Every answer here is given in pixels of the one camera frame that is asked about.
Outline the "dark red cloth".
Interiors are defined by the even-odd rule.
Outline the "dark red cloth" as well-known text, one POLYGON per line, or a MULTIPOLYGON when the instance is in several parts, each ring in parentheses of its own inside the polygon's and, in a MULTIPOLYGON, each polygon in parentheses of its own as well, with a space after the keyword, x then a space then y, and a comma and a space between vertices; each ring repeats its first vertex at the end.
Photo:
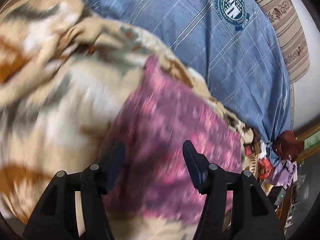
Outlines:
POLYGON ((304 151, 304 141, 298 141, 294 132, 288 130, 281 133, 272 142, 272 148, 281 160, 294 162, 298 155, 304 151))

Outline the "striped beige bolster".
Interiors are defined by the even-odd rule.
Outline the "striped beige bolster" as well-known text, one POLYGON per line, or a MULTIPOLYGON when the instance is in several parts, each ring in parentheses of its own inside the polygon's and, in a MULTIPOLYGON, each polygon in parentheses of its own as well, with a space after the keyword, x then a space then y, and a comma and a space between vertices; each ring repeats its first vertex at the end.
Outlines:
POLYGON ((301 79, 310 67, 308 45, 291 0, 255 0, 276 32, 290 82, 301 79))

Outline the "purple floral garment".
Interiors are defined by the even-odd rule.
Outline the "purple floral garment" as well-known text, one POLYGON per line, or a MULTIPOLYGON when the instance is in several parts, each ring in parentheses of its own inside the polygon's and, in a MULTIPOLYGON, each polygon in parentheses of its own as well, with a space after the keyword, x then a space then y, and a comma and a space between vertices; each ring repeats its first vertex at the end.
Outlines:
POLYGON ((204 196, 194 189, 183 159, 186 140, 224 170, 242 170, 240 135, 185 84, 165 74, 154 56, 108 139, 123 141, 126 156, 105 207, 124 217, 199 221, 204 196))

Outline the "beige leaf-print fleece blanket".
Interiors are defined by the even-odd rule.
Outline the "beige leaf-print fleece blanket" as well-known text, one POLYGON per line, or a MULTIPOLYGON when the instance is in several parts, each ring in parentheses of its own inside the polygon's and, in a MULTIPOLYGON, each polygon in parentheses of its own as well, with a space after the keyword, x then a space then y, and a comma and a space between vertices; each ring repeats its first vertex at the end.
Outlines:
MULTIPOLYGON (((104 19, 84 0, 15 0, 1 13, 1 210, 29 222, 57 171, 101 161, 151 56, 240 135, 243 170, 253 131, 157 36, 104 19)), ((107 211, 105 197, 115 239, 191 239, 199 222, 120 216, 107 211)))

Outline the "lilac cloth pile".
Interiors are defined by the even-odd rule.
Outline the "lilac cloth pile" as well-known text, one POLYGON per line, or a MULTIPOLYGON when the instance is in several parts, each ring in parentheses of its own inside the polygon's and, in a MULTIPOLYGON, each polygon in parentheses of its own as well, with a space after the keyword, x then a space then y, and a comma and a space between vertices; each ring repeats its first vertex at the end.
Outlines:
POLYGON ((274 169, 270 178, 270 184, 273 186, 282 186, 287 189, 291 186, 295 173, 297 172, 297 163, 290 160, 281 160, 274 169))

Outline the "red patterned cloth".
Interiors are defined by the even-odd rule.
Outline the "red patterned cloth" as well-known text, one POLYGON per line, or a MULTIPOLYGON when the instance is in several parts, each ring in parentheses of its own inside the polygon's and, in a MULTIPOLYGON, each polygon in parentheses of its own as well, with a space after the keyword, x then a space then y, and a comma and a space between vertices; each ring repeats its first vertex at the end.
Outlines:
POLYGON ((273 171, 273 166, 267 157, 259 159, 258 161, 258 178, 265 180, 268 178, 273 171))

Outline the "blue plaid pillow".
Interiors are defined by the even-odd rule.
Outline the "blue plaid pillow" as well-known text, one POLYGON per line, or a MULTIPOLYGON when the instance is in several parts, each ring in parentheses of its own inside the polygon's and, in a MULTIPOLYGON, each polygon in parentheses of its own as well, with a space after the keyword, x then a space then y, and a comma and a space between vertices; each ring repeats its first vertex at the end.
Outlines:
POLYGON ((100 16, 158 36, 210 93, 272 141, 291 127, 290 81, 271 21, 255 0, 85 0, 100 16))

